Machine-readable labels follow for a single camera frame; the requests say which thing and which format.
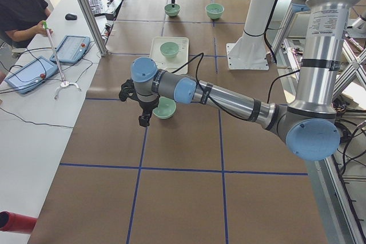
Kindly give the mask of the green bowl with ice cubes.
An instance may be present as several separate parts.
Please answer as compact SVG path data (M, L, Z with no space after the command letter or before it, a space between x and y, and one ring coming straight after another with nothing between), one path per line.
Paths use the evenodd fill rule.
M219 3L210 3L205 6L205 11L206 11L207 16L211 20L217 20L217 19L221 18L225 9L224 9L223 5L221 5Z

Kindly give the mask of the green bowl on tray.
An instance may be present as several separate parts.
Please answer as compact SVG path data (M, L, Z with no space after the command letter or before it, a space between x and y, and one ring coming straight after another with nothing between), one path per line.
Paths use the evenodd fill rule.
M166 58L174 58L179 53L180 47L175 42L165 42L160 46L160 53Z

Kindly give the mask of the far blue teach pendant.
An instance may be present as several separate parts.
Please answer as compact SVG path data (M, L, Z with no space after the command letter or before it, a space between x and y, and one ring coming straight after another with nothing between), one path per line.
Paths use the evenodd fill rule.
M56 48L60 63L75 64L86 53L90 37L66 35Z

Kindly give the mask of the cream bear print tray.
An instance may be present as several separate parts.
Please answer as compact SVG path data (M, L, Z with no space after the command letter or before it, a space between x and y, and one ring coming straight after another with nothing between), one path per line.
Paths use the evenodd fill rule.
M162 55L160 47L165 42L174 42L179 45L179 52L174 58ZM187 37L155 37L152 40L149 57L155 61L159 69L173 72L188 61L189 40Z

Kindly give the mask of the black keyboard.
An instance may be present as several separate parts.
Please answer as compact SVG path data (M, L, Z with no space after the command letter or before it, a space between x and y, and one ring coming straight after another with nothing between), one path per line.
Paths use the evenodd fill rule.
M104 14L104 4L102 0L87 0L91 9L91 12L95 17Z

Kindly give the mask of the red cylinder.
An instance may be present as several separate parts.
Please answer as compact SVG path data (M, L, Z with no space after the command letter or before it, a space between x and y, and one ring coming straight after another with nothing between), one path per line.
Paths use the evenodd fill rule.
M1 231L20 233L20 234L31 234L37 218L16 214L8 211L1 212Z

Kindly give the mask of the blue teach pendant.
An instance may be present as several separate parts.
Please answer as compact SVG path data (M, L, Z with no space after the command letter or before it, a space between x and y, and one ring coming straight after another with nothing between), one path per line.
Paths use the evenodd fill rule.
M19 94L26 94L37 88L45 79L58 71L52 61L40 56L5 78L5 82Z
M60 63L75 64L86 53L90 37L66 35L56 48Z

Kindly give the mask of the aluminium frame post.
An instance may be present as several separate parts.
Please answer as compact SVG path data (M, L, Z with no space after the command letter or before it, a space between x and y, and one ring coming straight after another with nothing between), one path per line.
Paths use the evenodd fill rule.
M95 17L91 11L89 3L87 0L77 0L80 6L80 9L83 13L83 16L86 20L86 23L89 27L89 30L94 38L94 41L97 45L97 48L102 57L106 56L109 52L105 46L105 41L102 38L101 32L95 20Z

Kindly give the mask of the person in black shirt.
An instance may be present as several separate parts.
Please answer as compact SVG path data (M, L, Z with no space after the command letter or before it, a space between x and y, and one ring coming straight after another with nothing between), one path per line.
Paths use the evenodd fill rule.
M1 0L1 31L12 46L26 48L37 34L47 35L43 22L50 14L45 0Z

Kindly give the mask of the near blue teach pendant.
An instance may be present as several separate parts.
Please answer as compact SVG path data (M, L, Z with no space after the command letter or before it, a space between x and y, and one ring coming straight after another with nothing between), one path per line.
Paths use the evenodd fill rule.
M37 88L45 79L58 71L52 61L40 56L5 78L5 82L19 94L26 94Z

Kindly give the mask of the black computer mouse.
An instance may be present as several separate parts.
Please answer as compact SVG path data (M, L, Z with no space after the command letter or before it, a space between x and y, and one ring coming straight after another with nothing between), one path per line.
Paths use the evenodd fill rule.
M67 13L67 14L65 15L65 19L66 19L67 21L76 21L76 20L78 19L78 15L73 14L73 13Z

